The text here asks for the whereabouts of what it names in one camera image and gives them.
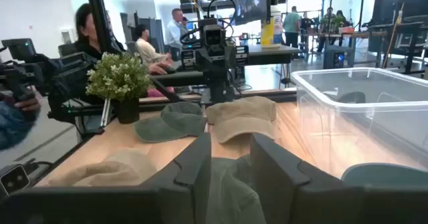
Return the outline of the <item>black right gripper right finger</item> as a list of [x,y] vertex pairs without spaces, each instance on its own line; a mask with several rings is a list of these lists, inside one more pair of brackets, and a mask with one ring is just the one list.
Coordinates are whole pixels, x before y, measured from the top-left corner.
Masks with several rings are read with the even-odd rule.
[[362,189],[302,160],[262,134],[251,135],[251,167],[267,224],[355,224]]

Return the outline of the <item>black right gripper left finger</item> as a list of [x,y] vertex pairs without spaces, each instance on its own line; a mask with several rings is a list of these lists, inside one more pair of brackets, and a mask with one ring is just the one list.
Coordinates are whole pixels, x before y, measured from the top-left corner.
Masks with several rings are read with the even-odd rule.
[[203,133],[141,184],[151,198],[141,224],[205,224],[211,182],[211,135]]

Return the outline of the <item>green cotton baseball cap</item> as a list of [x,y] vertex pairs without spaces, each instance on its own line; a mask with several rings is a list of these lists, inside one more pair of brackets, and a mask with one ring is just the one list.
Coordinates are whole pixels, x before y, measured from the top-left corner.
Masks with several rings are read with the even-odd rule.
[[340,179],[354,185],[428,187],[428,171],[388,163],[356,164]]
[[139,120],[134,131],[144,142],[158,143],[188,136],[198,136],[205,131],[207,118],[198,104],[175,102],[165,106],[159,116]]
[[205,224],[266,224],[248,154],[212,158]]

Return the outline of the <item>person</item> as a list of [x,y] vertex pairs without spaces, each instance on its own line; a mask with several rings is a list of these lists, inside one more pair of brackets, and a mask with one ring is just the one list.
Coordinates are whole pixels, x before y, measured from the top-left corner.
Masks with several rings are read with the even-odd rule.
[[147,64],[165,63],[171,64],[173,62],[170,53],[157,53],[155,48],[149,42],[150,31],[146,25],[137,25],[134,29],[134,34],[137,37],[136,45],[139,54]]
[[182,43],[180,38],[186,32],[183,25],[183,11],[179,8],[172,10],[173,19],[168,23],[166,30],[166,46],[169,48],[173,61],[180,60]]
[[337,24],[336,24],[336,15],[333,13],[333,8],[329,7],[327,8],[327,14],[322,18],[321,22],[320,22],[320,28],[319,28],[319,43],[318,43],[318,49],[317,52],[321,53],[327,37],[325,36],[328,33],[334,34],[336,33],[336,28],[337,28]]
[[298,47],[298,33],[300,30],[300,16],[297,12],[297,7],[293,6],[284,19],[284,31],[286,37],[286,45],[290,47]]
[[0,92],[0,150],[22,142],[33,128],[41,105],[36,97],[18,102]]
[[[78,8],[75,14],[75,22],[78,40],[74,43],[74,47],[77,52],[84,52],[97,60],[101,60],[103,52],[98,42],[92,8],[89,3],[84,3]],[[149,64],[149,72],[150,74],[165,75],[167,74],[166,68],[171,67],[171,64],[171,60],[161,60]]]

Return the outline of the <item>dark background table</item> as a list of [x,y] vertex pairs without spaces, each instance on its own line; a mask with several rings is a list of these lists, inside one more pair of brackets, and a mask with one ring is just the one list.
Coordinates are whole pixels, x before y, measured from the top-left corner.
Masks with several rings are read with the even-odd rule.
[[290,63],[295,54],[299,53],[298,48],[279,45],[277,47],[262,47],[261,45],[250,45],[245,66],[262,66],[270,64],[280,64],[281,74],[280,83],[289,86],[290,79]]

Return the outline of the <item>yellow plastic bottle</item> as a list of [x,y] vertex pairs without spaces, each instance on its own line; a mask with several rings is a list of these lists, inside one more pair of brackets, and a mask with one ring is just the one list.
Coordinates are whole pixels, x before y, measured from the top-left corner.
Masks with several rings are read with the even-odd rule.
[[261,21],[261,46],[274,46],[274,24],[271,17]]

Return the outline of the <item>beige cotton baseball cap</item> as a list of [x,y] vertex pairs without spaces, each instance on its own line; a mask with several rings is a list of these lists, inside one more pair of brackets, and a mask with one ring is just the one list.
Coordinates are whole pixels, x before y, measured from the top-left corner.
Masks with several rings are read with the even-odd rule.
[[147,155],[124,148],[103,161],[80,166],[48,182],[50,187],[134,186],[157,172]]
[[268,98],[251,96],[214,104],[205,113],[220,143],[251,133],[275,138],[276,103]]

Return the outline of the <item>white plastic container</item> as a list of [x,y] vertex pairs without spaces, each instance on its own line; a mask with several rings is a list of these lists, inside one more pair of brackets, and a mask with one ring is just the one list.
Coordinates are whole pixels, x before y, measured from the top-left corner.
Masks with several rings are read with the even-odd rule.
[[283,33],[282,12],[277,5],[271,6],[271,15],[271,23],[273,24],[274,28],[272,43],[274,45],[281,45]]

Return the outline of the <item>potted plant with white flowers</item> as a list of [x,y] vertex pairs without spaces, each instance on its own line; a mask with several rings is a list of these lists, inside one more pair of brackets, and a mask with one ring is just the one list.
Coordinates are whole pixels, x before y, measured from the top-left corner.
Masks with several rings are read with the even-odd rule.
[[86,93],[110,100],[119,123],[139,120],[139,99],[153,86],[148,67],[130,53],[103,53],[88,71]]

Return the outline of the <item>clear plastic storage bin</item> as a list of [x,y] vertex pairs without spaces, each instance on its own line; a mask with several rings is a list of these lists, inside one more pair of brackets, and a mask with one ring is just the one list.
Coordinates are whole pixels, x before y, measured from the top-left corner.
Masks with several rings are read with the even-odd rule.
[[335,177],[364,163],[428,171],[428,80],[380,68],[306,70],[291,78],[300,133],[319,169]]

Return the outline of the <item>black computer case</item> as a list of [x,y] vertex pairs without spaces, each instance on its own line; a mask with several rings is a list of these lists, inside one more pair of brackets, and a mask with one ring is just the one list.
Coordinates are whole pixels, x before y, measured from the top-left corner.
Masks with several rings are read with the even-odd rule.
[[353,68],[354,54],[355,49],[353,47],[327,45],[324,49],[323,68],[325,70],[344,68],[345,66]]

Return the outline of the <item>black workbench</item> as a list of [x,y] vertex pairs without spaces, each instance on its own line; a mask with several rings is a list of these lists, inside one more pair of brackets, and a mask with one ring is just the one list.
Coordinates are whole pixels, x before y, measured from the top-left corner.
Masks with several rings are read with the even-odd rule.
[[368,23],[368,50],[385,57],[402,2],[405,3],[402,22],[397,26],[390,54],[407,57],[405,74],[422,74],[422,70],[411,68],[413,58],[428,49],[428,0],[374,0]]

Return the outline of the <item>large wall display screen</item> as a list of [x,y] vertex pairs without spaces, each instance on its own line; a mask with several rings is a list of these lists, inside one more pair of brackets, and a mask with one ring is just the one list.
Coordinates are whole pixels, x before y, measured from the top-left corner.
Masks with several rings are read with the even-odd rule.
[[234,3],[236,25],[270,18],[270,0],[234,0]]

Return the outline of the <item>black frame post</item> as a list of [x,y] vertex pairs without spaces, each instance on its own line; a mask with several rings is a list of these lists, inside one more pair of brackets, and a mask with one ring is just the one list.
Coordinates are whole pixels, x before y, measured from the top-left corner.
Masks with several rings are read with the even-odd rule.
[[104,0],[88,0],[92,8],[94,25],[97,33],[98,43],[103,52],[116,53],[111,31],[108,27]]

